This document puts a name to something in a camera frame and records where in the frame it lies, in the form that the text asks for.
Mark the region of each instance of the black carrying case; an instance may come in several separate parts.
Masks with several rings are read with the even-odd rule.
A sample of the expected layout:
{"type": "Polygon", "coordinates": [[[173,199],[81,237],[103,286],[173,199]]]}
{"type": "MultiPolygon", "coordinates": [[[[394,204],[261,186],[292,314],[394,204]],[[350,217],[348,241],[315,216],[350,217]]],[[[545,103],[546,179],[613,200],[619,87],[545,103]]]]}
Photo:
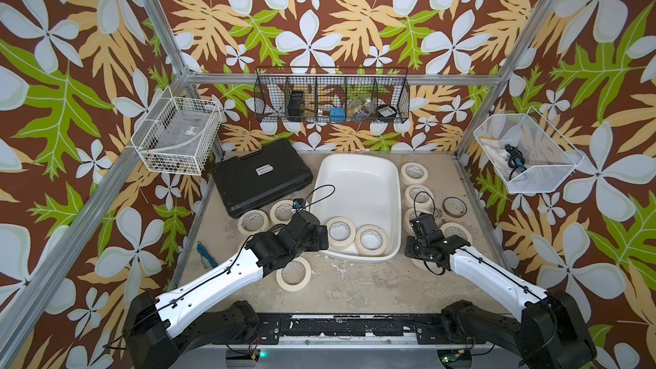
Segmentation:
{"type": "Polygon", "coordinates": [[[263,145],[261,150],[246,156],[219,162],[211,172],[225,210],[233,218],[305,188],[313,178],[287,139],[263,145]]]}

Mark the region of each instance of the black cable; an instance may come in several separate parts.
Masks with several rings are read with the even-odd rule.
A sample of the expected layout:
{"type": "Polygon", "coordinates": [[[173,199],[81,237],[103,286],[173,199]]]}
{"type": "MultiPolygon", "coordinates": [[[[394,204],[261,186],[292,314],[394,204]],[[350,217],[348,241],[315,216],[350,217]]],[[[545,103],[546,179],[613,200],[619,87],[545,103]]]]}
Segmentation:
{"type": "Polygon", "coordinates": [[[483,259],[483,258],[479,258],[479,257],[473,255],[473,254],[472,254],[471,252],[469,252],[468,250],[465,250],[465,249],[463,249],[463,248],[456,248],[456,250],[461,250],[461,251],[464,251],[464,252],[468,253],[469,255],[471,255],[472,257],[474,257],[474,259],[477,259],[478,262],[486,264],[487,266],[489,266],[489,267],[491,267],[492,269],[494,269],[496,272],[498,272],[498,273],[500,273],[501,275],[505,276],[505,277],[506,277],[507,279],[509,279],[512,283],[514,283],[515,285],[517,285],[517,286],[519,286],[521,289],[523,289],[524,292],[529,293],[529,294],[535,296],[535,297],[538,299],[538,301],[541,301],[541,300],[542,300],[542,298],[540,298],[539,296],[535,295],[531,290],[529,290],[529,288],[527,288],[526,286],[522,285],[521,283],[515,281],[514,279],[512,279],[512,278],[509,277],[508,275],[504,274],[504,273],[501,272],[498,268],[496,268],[496,266],[492,265],[491,263],[486,262],[485,259],[483,259]]]}
{"type": "Polygon", "coordinates": [[[472,353],[471,356],[483,356],[483,355],[487,355],[488,353],[490,353],[490,352],[492,351],[492,349],[494,349],[495,346],[496,346],[496,345],[493,343],[493,344],[492,344],[492,347],[489,348],[488,350],[486,350],[485,352],[483,352],[483,353],[472,353]]]}
{"type": "Polygon", "coordinates": [[[432,216],[435,217],[435,210],[436,210],[438,207],[435,205],[435,200],[433,199],[433,196],[430,195],[427,191],[419,191],[418,193],[416,193],[416,194],[414,195],[414,198],[412,199],[412,207],[413,207],[414,218],[415,218],[415,219],[419,218],[419,214],[417,214],[417,212],[416,212],[416,198],[417,198],[420,194],[426,194],[426,195],[428,195],[428,197],[430,198],[430,200],[433,202],[433,211],[432,211],[433,214],[432,214],[432,216]]]}
{"type": "Polygon", "coordinates": [[[432,273],[435,274],[435,275],[444,275],[444,273],[447,271],[446,268],[443,266],[443,267],[442,267],[442,272],[440,272],[440,273],[438,274],[437,272],[433,272],[433,271],[431,270],[431,268],[428,267],[428,264],[426,263],[426,260],[425,260],[425,259],[423,259],[423,262],[424,262],[424,266],[426,267],[426,269],[428,269],[430,272],[432,272],[432,273]]]}
{"type": "Polygon", "coordinates": [[[125,337],[125,334],[127,334],[129,331],[131,331],[133,328],[135,328],[138,324],[141,324],[141,323],[144,322],[146,319],[148,319],[148,318],[150,318],[151,316],[155,315],[156,313],[160,312],[162,309],[164,309],[164,308],[166,308],[166,307],[169,307],[169,306],[171,306],[171,305],[175,305],[175,304],[177,304],[177,302],[178,302],[179,300],[183,299],[183,298],[184,298],[185,296],[187,296],[189,293],[191,293],[192,291],[194,291],[194,290],[200,288],[202,285],[208,283],[208,282],[211,281],[212,279],[217,278],[217,277],[219,277],[219,276],[221,276],[221,275],[223,275],[223,274],[225,274],[225,273],[228,273],[228,274],[229,274],[229,273],[230,273],[230,269],[233,267],[233,265],[235,265],[235,263],[237,262],[237,259],[239,259],[240,255],[242,254],[242,249],[244,249],[244,247],[246,246],[246,243],[247,243],[247,242],[248,242],[253,236],[254,236],[254,235],[251,234],[251,235],[249,235],[249,236],[246,238],[246,241],[244,241],[244,243],[243,243],[242,246],[240,247],[239,252],[237,252],[237,256],[235,257],[234,261],[233,261],[229,266],[227,266],[223,271],[221,271],[219,274],[209,277],[208,279],[206,279],[206,280],[203,281],[202,283],[200,283],[200,284],[194,286],[194,287],[193,287],[192,289],[190,289],[189,291],[184,292],[182,295],[180,295],[180,296],[178,296],[177,298],[173,299],[172,301],[168,302],[168,303],[167,303],[166,305],[164,305],[163,307],[157,308],[156,310],[152,311],[152,312],[149,313],[148,315],[144,316],[144,317],[141,318],[137,323],[135,323],[135,324],[133,324],[132,326],[130,326],[129,328],[123,330],[123,332],[121,332],[121,335],[120,335],[118,338],[116,338],[116,339],[114,339],[114,340],[112,340],[112,341],[110,341],[110,342],[107,342],[107,344],[103,345],[103,348],[107,348],[107,349],[111,348],[110,345],[111,345],[112,343],[115,343],[116,341],[119,341],[119,340],[121,340],[122,338],[124,338],[124,337],[125,337]]]}
{"type": "Polygon", "coordinates": [[[319,202],[319,201],[325,200],[325,199],[328,198],[329,196],[333,195],[333,194],[335,193],[335,191],[337,191],[337,188],[335,188],[335,186],[332,185],[332,184],[319,185],[318,187],[316,187],[314,190],[312,190],[312,192],[310,192],[310,193],[305,197],[305,199],[303,200],[303,201],[305,201],[305,206],[303,206],[303,209],[306,209],[307,207],[311,206],[312,204],[316,204],[316,203],[319,202]],[[314,194],[314,192],[315,192],[316,190],[318,190],[318,189],[320,189],[320,188],[323,188],[323,187],[332,187],[332,193],[328,194],[327,196],[325,196],[325,197],[322,198],[322,199],[316,200],[315,202],[312,202],[312,203],[308,204],[307,201],[308,201],[308,198],[310,197],[310,195],[314,194]]]}
{"type": "Polygon", "coordinates": [[[233,351],[234,353],[239,353],[240,355],[245,355],[245,356],[248,356],[248,357],[252,358],[252,355],[250,355],[249,353],[242,352],[242,351],[236,351],[236,350],[234,350],[233,348],[231,348],[230,345],[228,345],[227,343],[224,343],[224,345],[227,346],[228,349],[230,349],[230,350],[233,351]]]}
{"type": "Polygon", "coordinates": [[[529,353],[527,357],[524,359],[520,360],[519,365],[517,365],[518,368],[522,367],[523,365],[526,365],[526,363],[531,360],[533,357],[535,357],[538,353],[540,353],[541,350],[543,350],[554,338],[556,337],[556,332],[558,331],[558,320],[556,319],[556,316],[554,315],[554,312],[551,310],[551,308],[547,305],[546,311],[549,312],[549,315],[551,316],[551,319],[553,321],[553,332],[551,333],[551,336],[549,339],[542,344],[539,348],[535,349],[533,352],[529,353]]]}

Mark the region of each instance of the tape roll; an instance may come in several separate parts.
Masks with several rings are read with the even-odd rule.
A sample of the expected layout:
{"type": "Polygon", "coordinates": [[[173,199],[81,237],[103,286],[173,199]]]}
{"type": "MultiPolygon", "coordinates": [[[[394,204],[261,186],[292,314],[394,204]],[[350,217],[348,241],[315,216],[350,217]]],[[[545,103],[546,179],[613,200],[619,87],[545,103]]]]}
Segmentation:
{"type": "Polygon", "coordinates": [[[237,229],[244,235],[261,233],[269,230],[269,217],[259,209],[246,211],[237,221],[237,229]]]}
{"type": "Polygon", "coordinates": [[[445,237],[451,236],[451,235],[458,235],[461,238],[467,240],[471,244],[472,242],[472,234],[467,231],[467,228],[464,226],[461,226],[458,223],[455,222],[447,222],[442,224],[439,228],[440,231],[444,234],[445,237]]]}
{"type": "Polygon", "coordinates": [[[310,281],[310,277],[312,275],[312,268],[310,268],[310,263],[307,261],[307,259],[303,257],[298,257],[294,258],[292,261],[290,261],[287,266],[290,266],[291,263],[293,262],[300,262],[301,265],[305,268],[305,275],[303,276],[303,279],[298,283],[298,284],[288,284],[285,282],[283,279],[283,271],[285,268],[278,269],[275,272],[275,280],[278,282],[278,285],[280,285],[280,288],[283,288],[285,291],[290,291],[290,292],[296,292],[298,290],[302,290],[305,288],[307,283],[310,281]]]}
{"type": "Polygon", "coordinates": [[[281,200],[274,204],[269,211],[269,218],[271,219],[271,224],[287,224],[291,221],[291,217],[294,215],[294,210],[292,205],[294,204],[291,200],[281,200]]]}
{"type": "Polygon", "coordinates": [[[328,229],[328,245],[334,250],[343,250],[356,239],[356,226],[350,219],[344,217],[335,217],[326,223],[328,229]]]}
{"type": "Polygon", "coordinates": [[[430,208],[433,205],[433,200],[431,200],[431,198],[434,199],[433,192],[430,189],[428,189],[428,187],[422,184],[408,185],[404,196],[405,196],[406,207],[409,208],[413,208],[415,205],[417,208],[430,208]],[[415,203],[414,197],[422,191],[427,192],[428,195],[430,195],[430,198],[426,196],[426,194],[420,194],[417,197],[415,203]]]}
{"type": "Polygon", "coordinates": [[[357,253],[360,255],[377,257],[382,255],[387,249],[387,235],[375,225],[366,225],[358,229],[355,241],[357,253]],[[371,250],[367,248],[368,246],[375,246],[376,243],[379,243],[380,246],[371,250]]]}
{"type": "Polygon", "coordinates": [[[404,185],[423,184],[428,179],[428,170],[418,162],[406,162],[401,166],[400,176],[404,185]]]}
{"type": "MultiPolygon", "coordinates": [[[[438,218],[441,217],[442,211],[440,209],[434,209],[432,206],[430,208],[421,208],[417,207],[416,211],[420,214],[433,214],[435,218],[435,223],[439,224],[438,218]]],[[[414,208],[410,207],[407,209],[406,213],[404,214],[404,230],[406,230],[406,233],[410,236],[414,236],[414,231],[412,229],[412,225],[410,225],[410,219],[414,220],[414,208]]]]}

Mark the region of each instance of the white wire basket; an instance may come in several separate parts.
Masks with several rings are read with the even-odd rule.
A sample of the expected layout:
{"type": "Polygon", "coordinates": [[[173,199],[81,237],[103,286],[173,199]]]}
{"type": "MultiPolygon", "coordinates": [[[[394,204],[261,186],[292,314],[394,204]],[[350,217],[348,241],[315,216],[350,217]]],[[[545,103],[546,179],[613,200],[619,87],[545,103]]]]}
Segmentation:
{"type": "Polygon", "coordinates": [[[535,109],[526,114],[492,114],[474,131],[474,137],[494,165],[496,174],[503,179],[510,194],[553,193],[585,157],[535,109]],[[533,112],[544,119],[548,133],[560,135],[571,150],[563,151],[536,119],[530,116],[533,112]],[[526,160],[526,171],[510,174],[507,162],[501,160],[494,148],[490,150],[491,145],[498,145],[503,149],[506,144],[521,151],[526,160]]]}
{"type": "Polygon", "coordinates": [[[148,171],[200,176],[217,136],[220,110],[213,101],[173,97],[168,87],[162,97],[168,101],[161,111],[146,116],[143,125],[152,125],[143,141],[136,145],[133,140],[136,151],[148,171]]]}

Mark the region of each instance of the wire basket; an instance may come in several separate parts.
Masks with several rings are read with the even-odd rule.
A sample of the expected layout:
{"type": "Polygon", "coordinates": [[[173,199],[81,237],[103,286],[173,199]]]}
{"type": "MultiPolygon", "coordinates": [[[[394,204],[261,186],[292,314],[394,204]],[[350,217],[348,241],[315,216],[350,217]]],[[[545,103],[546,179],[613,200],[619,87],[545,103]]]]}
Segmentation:
{"type": "Polygon", "coordinates": [[[492,114],[475,131],[474,137],[503,179],[508,193],[553,193],[583,161],[584,154],[576,149],[561,132],[543,115],[549,133],[558,133],[572,150],[565,152],[529,114],[492,114]],[[522,153],[526,167],[524,172],[508,174],[509,167],[501,161],[491,144],[504,148],[508,144],[522,153]]]}
{"type": "Polygon", "coordinates": [[[146,116],[152,126],[136,151],[148,171],[200,176],[217,136],[220,110],[213,101],[172,97],[168,87],[166,94],[159,114],[153,111],[157,118],[146,116]]]}
{"type": "Polygon", "coordinates": [[[402,123],[410,113],[410,86],[405,74],[282,74],[261,70],[254,93],[255,116],[260,122],[402,123]]]}

